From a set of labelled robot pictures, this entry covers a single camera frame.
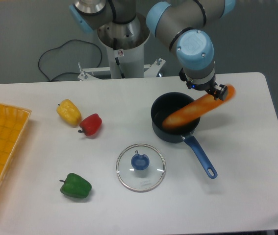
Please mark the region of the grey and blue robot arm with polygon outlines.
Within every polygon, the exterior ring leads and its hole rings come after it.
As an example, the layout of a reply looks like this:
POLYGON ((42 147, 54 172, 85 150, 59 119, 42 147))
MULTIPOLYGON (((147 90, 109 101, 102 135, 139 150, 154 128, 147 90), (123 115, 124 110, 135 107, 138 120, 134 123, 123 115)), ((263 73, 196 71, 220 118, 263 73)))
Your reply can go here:
POLYGON ((234 6, 233 0, 186 0, 177 6, 161 1, 142 16, 133 0, 76 0, 69 9, 80 28, 95 31, 106 47, 113 79, 144 75, 144 45, 154 36, 178 59, 188 88, 224 101, 230 88, 215 81, 214 47, 202 28, 234 6))

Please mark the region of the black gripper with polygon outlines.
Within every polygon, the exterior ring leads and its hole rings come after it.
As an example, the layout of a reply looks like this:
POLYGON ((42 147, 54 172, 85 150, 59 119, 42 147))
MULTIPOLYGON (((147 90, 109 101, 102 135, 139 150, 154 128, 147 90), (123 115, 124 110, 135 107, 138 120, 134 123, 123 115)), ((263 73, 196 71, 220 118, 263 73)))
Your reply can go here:
POLYGON ((191 78, 187 76, 183 69, 179 72, 181 81, 186 82, 188 89, 197 91, 206 91, 213 96, 215 100, 225 101, 228 95, 228 87, 226 85, 217 85, 215 77, 215 69, 209 75, 202 78, 191 78))

